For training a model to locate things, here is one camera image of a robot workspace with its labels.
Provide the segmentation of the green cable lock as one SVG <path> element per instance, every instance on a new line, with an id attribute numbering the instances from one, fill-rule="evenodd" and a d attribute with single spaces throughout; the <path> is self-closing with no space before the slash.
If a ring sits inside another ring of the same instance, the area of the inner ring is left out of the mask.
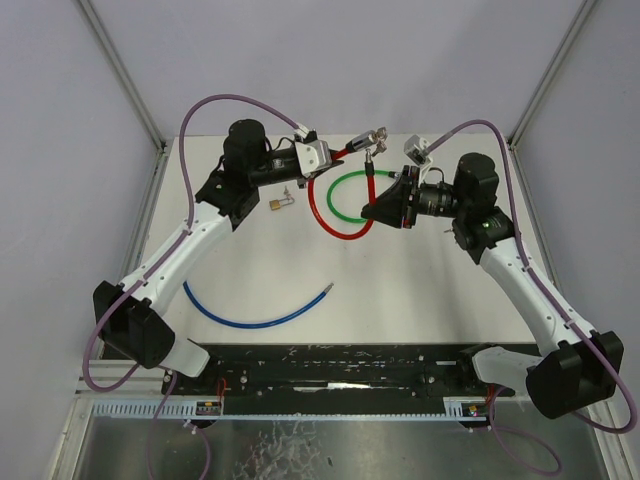
<path id="1" fill-rule="evenodd" d="M 340 221 L 352 225 L 364 225 L 362 206 L 367 202 L 366 175 L 363 169 L 338 176 L 326 192 L 329 212 Z"/>

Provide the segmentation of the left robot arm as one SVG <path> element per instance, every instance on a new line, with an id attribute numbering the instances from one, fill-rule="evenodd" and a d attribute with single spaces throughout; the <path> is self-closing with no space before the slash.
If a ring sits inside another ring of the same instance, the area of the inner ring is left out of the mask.
<path id="1" fill-rule="evenodd" d="M 274 150 L 264 126 L 234 122 L 222 143 L 222 165 L 197 191 L 186 219 L 162 246 L 117 284 L 100 283 L 93 293 L 100 339 L 137 367 L 165 367 L 184 375 L 197 394 L 212 392 L 218 369 L 209 353 L 178 336 L 163 316 L 190 271 L 230 236 L 258 204 L 259 189 L 304 183 L 332 166 L 331 150 L 315 132 L 295 134 L 291 146 Z"/>

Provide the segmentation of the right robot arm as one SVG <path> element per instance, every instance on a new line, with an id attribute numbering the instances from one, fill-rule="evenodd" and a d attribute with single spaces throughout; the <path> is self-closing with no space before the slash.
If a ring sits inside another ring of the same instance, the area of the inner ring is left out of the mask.
<path id="1" fill-rule="evenodd" d="M 483 154 L 463 155 L 452 183 L 419 183 L 405 166 L 394 184 L 362 208 L 361 215 L 394 228 L 412 228 L 420 215 L 446 217 L 458 246 L 504 291 L 532 333 L 538 355 L 489 344 L 467 352 L 456 369 L 458 387 L 478 394 L 490 384 L 529 396 L 549 419 L 611 398 L 623 344 L 599 333 L 548 280 L 519 246 L 512 220 L 497 206 L 499 176 Z"/>

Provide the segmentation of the brass padlock with key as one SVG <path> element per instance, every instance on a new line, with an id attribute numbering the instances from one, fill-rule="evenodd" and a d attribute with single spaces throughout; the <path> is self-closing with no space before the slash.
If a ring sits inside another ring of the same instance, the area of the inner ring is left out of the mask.
<path id="1" fill-rule="evenodd" d="M 285 196 L 284 198 L 270 200 L 269 208 L 271 211 L 277 211 L 294 203 L 295 199 L 292 196 Z"/>

